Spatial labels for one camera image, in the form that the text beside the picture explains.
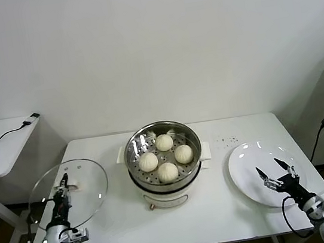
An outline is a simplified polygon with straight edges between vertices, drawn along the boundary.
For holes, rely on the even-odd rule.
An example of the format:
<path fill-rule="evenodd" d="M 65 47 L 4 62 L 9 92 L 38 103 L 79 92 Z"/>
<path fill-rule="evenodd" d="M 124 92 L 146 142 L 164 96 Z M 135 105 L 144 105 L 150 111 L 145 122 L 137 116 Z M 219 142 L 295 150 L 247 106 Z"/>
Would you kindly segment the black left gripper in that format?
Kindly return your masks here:
<path fill-rule="evenodd" d="M 71 203 L 69 202 L 70 198 L 68 195 L 68 179 L 68 174 L 64 173 L 62 179 L 59 182 L 59 185 L 54 189 L 55 194 L 51 199 L 54 202 L 54 207 L 52 211 L 52 222 L 54 225 L 69 224 L 68 215 Z"/>

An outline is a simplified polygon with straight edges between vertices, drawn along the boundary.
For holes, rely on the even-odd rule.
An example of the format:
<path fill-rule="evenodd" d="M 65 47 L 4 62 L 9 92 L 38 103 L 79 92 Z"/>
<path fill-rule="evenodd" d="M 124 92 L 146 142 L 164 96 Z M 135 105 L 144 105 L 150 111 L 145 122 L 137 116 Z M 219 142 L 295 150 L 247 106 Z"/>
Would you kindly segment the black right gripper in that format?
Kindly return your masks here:
<path fill-rule="evenodd" d="M 285 161 L 280 159 L 274 159 L 276 163 L 282 167 L 287 173 L 284 176 L 274 180 L 268 177 L 262 170 L 255 168 L 259 177 L 264 182 L 264 186 L 271 190 L 277 190 L 279 193 L 287 193 L 298 205 L 305 205 L 312 197 L 316 197 L 315 193 L 307 191 L 302 185 L 300 185 L 300 178 L 295 170 L 295 166 L 290 166 Z"/>

